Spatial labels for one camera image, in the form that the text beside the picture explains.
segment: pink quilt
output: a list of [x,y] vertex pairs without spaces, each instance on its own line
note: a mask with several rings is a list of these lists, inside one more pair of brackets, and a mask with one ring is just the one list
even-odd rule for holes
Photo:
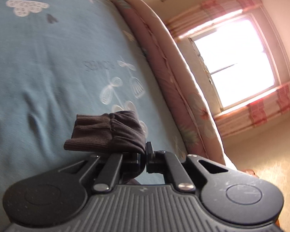
[[112,0],[131,28],[158,81],[188,153],[225,164],[207,102],[169,31],[142,0]]

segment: blue bed sheet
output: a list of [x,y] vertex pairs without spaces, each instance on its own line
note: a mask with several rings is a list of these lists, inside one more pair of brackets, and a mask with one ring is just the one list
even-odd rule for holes
[[76,114],[122,109],[138,113],[155,150],[184,156],[146,58],[111,2],[0,0],[0,231],[8,186],[85,156],[63,150]]

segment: curtain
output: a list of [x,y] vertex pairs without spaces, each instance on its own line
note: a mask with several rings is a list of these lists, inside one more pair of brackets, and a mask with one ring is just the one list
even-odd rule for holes
[[221,114],[214,120],[221,137],[225,138],[262,125],[289,110],[290,82],[269,90],[267,95],[262,94],[260,99]]
[[217,18],[255,9],[261,4],[261,0],[207,0],[170,19],[166,26],[177,40],[212,25]]

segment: white cloud print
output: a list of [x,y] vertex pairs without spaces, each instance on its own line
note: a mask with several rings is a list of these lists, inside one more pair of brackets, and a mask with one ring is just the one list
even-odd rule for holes
[[49,4],[28,0],[8,0],[6,6],[14,8],[13,12],[19,17],[25,17],[32,13],[39,13],[42,9],[49,7]]

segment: ribbed gray panel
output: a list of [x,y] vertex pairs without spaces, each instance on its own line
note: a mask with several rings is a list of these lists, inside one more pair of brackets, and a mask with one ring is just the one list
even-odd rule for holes
[[191,194],[169,185],[119,185],[110,194],[95,195],[73,220],[53,228],[12,224],[5,232],[279,232],[274,225],[241,229],[211,218]]

